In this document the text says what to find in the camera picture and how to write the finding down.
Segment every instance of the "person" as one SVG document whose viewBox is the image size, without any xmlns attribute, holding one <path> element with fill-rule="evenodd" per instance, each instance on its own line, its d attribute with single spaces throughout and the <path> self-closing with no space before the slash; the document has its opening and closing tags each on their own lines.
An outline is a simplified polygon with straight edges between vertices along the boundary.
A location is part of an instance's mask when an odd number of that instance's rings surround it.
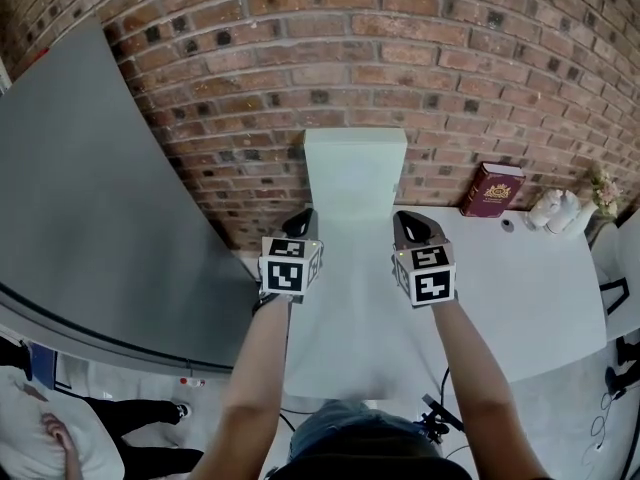
<svg viewBox="0 0 640 480">
<path fill-rule="evenodd" d="M 452 300 L 432 308 L 480 478 L 547 478 L 520 425 L 509 384 L 461 305 Z M 258 479 L 278 426 L 288 323 L 283 297 L 255 313 L 217 431 L 190 480 Z M 295 431 L 288 464 L 270 479 L 343 477 L 470 478 L 441 458 L 416 424 L 362 404 L 330 401 Z"/>
<path fill-rule="evenodd" d="M 616 352 L 618 354 L 618 366 L 635 361 L 626 373 L 616 375 L 615 370 L 610 366 L 605 372 L 604 379 L 609 394 L 620 398 L 627 392 L 627 388 L 631 384 L 640 380 L 640 361 L 638 361 L 640 359 L 640 343 L 631 345 L 626 343 L 624 338 L 618 338 L 616 340 Z"/>
<path fill-rule="evenodd" d="M 3 340 L 0 350 L 3 364 L 30 371 L 21 359 L 23 347 Z M 13 372 L 0 375 L 0 465 L 10 478 L 145 480 L 189 473 L 203 455 L 200 450 L 134 447 L 122 438 L 151 423 L 176 425 L 191 415 L 187 404 L 113 402 L 58 391 L 45 397 Z"/>
</svg>

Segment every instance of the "white floor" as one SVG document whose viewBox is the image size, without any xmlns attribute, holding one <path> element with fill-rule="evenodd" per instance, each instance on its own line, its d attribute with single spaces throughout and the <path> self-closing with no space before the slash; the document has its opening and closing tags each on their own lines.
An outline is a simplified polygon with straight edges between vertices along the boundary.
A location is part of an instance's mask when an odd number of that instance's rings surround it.
<svg viewBox="0 0 640 480">
<path fill-rule="evenodd" d="M 529 439 L 549 474 L 563 480 L 618 480 L 627 456 L 636 421 L 640 390 L 631 390 L 611 406 L 602 450 L 595 444 L 601 435 L 591 437 L 591 425 L 597 416 L 606 415 L 600 409 L 605 392 L 604 371 L 614 364 L 615 347 L 594 354 L 577 363 L 513 385 L 522 422 Z M 215 431 L 220 411 L 220 397 L 226 380 L 208 380 L 204 387 L 190 388 L 178 379 L 154 374 L 88 363 L 63 357 L 59 376 L 68 380 L 76 393 L 96 398 L 173 399 L 189 402 L 193 417 L 177 426 L 157 424 L 129 436 L 133 445 L 182 446 L 204 449 Z M 285 398 L 283 407 L 299 412 L 312 412 L 321 402 Z M 453 397 L 445 398 L 446 407 L 456 413 Z M 400 402 L 379 401 L 378 408 L 414 419 L 427 407 L 419 400 Z M 294 426 L 307 416 L 285 413 Z M 281 422 L 278 435 L 265 464 L 263 474 L 272 467 L 283 466 L 291 437 L 290 429 Z M 465 444 L 464 436 L 455 430 L 446 437 L 443 454 Z M 475 469 L 468 449 L 452 455 L 451 460 L 472 473 Z"/>
</svg>

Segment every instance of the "gold emblem on book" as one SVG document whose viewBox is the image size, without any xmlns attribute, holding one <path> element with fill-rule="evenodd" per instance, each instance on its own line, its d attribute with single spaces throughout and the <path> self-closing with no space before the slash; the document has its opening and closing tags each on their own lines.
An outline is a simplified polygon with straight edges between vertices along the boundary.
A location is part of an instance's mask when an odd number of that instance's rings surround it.
<svg viewBox="0 0 640 480">
<path fill-rule="evenodd" d="M 500 185 L 491 185 L 491 188 L 487 189 L 487 191 L 484 193 L 484 197 L 506 199 L 510 194 L 511 188 L 507 187 L 504 183 L 500 183 Z"/>
</svg>

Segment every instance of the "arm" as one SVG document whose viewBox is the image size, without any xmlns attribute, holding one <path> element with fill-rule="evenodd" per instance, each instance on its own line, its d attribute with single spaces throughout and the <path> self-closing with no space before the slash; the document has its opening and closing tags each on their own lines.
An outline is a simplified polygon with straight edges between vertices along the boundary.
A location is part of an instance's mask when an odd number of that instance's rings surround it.
<svg viewBox="0 0 640 480">
<path fill-rule="evenodd" d="M 78 460 L 78 450 L 67 430 L 67 427 L 53 414 L 44 414 L 42 424 L 47 434 L 54 437 L 64 449 L 65 480 L 82 480 L 82 468 Z"/>
<path fill-rule="evenodd" d="M 278 297 L 253 318 L 231 374 L 218 430 L 190 480 L 255 480 L 276 435 L 289 302 Z"/>
<path fill-rule="evenodd" d="M 469 446 L 482 480 L 547 474 L 522 430 L 500 366 L 457 300 L 433 305 Z"/>
</svg>

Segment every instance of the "book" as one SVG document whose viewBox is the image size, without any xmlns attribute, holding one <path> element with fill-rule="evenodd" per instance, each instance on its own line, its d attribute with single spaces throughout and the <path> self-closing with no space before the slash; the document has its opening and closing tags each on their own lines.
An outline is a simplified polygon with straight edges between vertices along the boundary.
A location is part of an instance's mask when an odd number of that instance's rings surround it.
<svg viewBox="0 0 640 480">
<path fill-rule="evenodd" d="M 500 217 L 524 180 L 520 167 L 482 163 L 462 202 L 460 213 L 465 217 Z"/>
</svg>

